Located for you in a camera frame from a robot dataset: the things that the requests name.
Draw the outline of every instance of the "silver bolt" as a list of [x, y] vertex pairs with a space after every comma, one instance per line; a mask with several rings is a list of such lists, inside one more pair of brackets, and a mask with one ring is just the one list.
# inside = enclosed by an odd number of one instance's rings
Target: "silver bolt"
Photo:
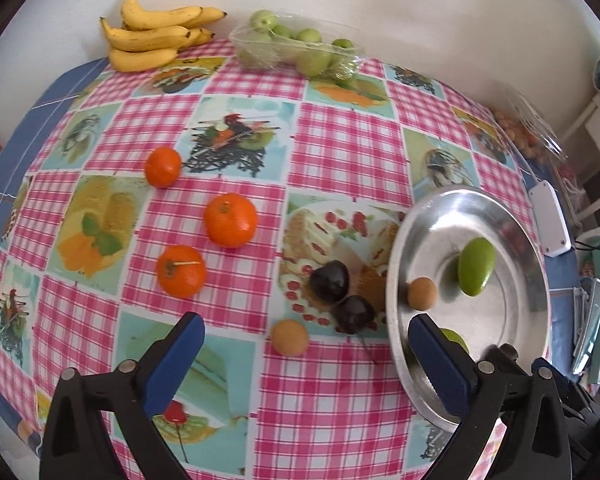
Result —
[[133, 359], [125, 359], [118, 365], [118, 370], [123, 374], [128, 374], [136, 369], [136, 362]]
[[543, 366], [538, 370], [538, 375], [543, 379], [551, 379], [554, 375], [551, 373], [551, 370], [546, 366]]
[[495, 369], [496, 367], [488, 361], [480, 361], [478, 363], [478, 370], [480, 370], [483, 374], [493, 374]]
[[60, 374], [60, 378], [64, 379], [65, 381], [68, 381], [69, 379], [73, 379], [75, 375], [75, 368], [65, 368], [64, 370], [62, 370], [62, 373]]

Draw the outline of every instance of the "plastic container of apples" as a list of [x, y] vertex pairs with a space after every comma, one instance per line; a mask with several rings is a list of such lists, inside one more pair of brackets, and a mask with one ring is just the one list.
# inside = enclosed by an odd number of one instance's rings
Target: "plastic container of apples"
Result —
[[366, 59], [363, 34], [357, 28], [266, 9], [234, 28], [229, 40], [247, 70], [294, 66], [307, 78], [348, 80]]

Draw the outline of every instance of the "stainless steel platter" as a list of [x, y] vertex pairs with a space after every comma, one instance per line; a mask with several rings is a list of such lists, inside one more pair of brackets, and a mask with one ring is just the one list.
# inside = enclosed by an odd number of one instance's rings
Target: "stainless steel platter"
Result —
[[[458, 285], [462, 248], [485, 237], [496, 251], [494, 271], [474, 298]], [[510, 343], [527, 372], [543, 355], [548, 338], [549, 293], [534, 244], [498, 200], [474, 188], [440, 189], [416, 204], [402, 222], [388, 269], [386, 313], [389, 340], [402, 386], [429, 422], [455, 431], [449, 415], [411, 352], [407, 327], [418, 314], [407, 305], [407, 284], [427, 276], [438, 287], [438, 299], [427, 313], [440, 328], [459, 333], [474, 360], [492, 344]]]

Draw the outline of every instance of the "tangerine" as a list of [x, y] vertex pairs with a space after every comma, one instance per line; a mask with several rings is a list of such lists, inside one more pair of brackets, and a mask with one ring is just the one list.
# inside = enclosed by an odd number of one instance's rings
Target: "tangerine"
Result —
[[256, 232], [258, 212], [247, 197], [226, 193], [206, 205], [204, 222], [209, 239], [222, 247], [248, 243]]
[[182, 158], [173, 148], [163, 146], [153, 150], [144, 163], [144, 176], [154, 187], [169, 187], [180, 176]]
[[205, 261], [193, 247], [167, 247], [158, 258], [155, 272], [162, 289], [181, 300], [190, 298], [205, 285]]

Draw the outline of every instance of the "black plum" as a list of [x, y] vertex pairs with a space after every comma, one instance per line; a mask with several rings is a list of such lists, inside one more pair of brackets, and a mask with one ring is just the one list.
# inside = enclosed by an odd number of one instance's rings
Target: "black plum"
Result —
[[311, 273], [309, 286], [321, 300], [337, 303], [349, 291], [349, 271], [341, 261], [333, 260]]
[[355, 334], [374, 320], [376, 311], [362, 296], [349, 296], [333, 306], [331, 315], [344, 333]]

